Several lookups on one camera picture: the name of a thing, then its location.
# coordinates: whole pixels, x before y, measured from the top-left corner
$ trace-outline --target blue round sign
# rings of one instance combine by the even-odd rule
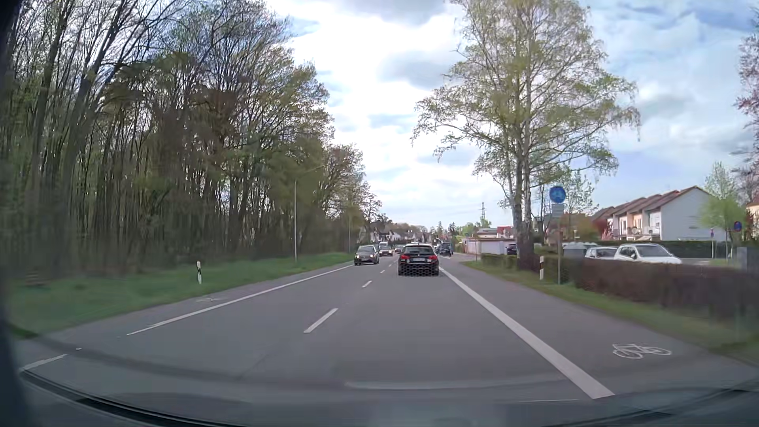
[[[548,191],[548,197],[553,203],[564,203],[564,200],[567,198],[567,192],[564,191],[564,187],[557,185],[551,187]]]

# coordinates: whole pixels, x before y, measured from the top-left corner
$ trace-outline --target asphalt road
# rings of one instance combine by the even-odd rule
[[[394,256],[241,286],[17,342],[17,363],[90,394],[184,415],[208,409],[150,397],[590,400],[759,377],[755,367],[459,259],[442,259],[439,277],[399,277]],[[671,354],[620,357],[615,344]]]

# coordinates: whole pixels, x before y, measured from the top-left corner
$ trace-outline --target grass verge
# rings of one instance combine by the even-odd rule
[[[8,310],[11,331],[17,337],[58,331],[67,327],[177,302],[248,283],[290,276],[350,261],[351,255],[329,253],[291,258],[235,261],[203,267],[203,284],[194,265],[119,278],[79,277],[45,286],[11,283]]]
[[[665,310],[658,305],[641,304],[601,293],[578,289],[570,283],[562,285],[539,281],[532,271],[510,270],[483,265],[481,261],[462,262],[467,267],[531,289],[539,290],[565,301],[601,310],[608,315],[633,321],[654,331],[759,365],[759,337],[747,332],[746,325],[729,324],[703,315]]]

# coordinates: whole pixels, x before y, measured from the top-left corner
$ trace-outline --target street lamp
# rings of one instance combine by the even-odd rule
[[[295,178],[295,183],[292,186],[292,250],[295,255],[295,262],[298,262],[298,180],[307,173],[323,167],[324,165],[319,165],[301,173],[300,176]]]

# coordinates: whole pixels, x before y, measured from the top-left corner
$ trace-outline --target bicycle symbol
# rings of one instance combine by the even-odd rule
[[[669,356],[671,351],[659,347],[639,346],[637,344],[613,344],[613,353],[626,359],[643,359],[644,354],[657,354],[659,356]]]

